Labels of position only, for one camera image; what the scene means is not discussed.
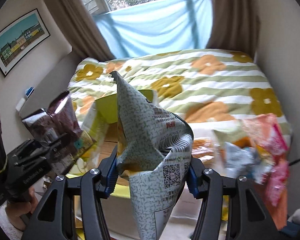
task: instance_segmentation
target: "human hand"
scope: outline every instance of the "human hand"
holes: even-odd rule
[[[34,195],[34,187],[29,188],[30,202],[15,202],[7,203],[6,214],[9,222],[17,229],[24,231],[26,225],[21,220],[20,216],[24,214],[33,213],[38,205],[38,200]]]

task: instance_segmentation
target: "framed picture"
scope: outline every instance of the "framed picture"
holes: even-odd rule
[[[37,9],[28,12],[0,32],[0,69],[4,76],[50,33]]]

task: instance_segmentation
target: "light blue cloth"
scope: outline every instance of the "light blue cloth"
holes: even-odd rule
[[[94,16],[116,58],[204,49],[212,28],[211,0],[157,0]]]

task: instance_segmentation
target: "floral bedspread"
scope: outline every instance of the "floral bedspread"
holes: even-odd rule
[[[79,122],[97,98],[116,93],[109,73],[137,89],[154,89],[159,106],[187,122],[227,121],[274,113],[284,135],[290,126],[265,75],[242,52],[192,49],[126,60],[87,58],[77,67],[69,91]]]

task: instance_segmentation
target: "brown curtain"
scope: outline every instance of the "brown curtain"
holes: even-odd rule
[[[81,0],[44,0],[58,27],[82,58],[99,61],[114,59],[89,12]]]
[[[213,24],[208,49],[238,50],[252,58],[258,43],[255,0],[212,0]]]

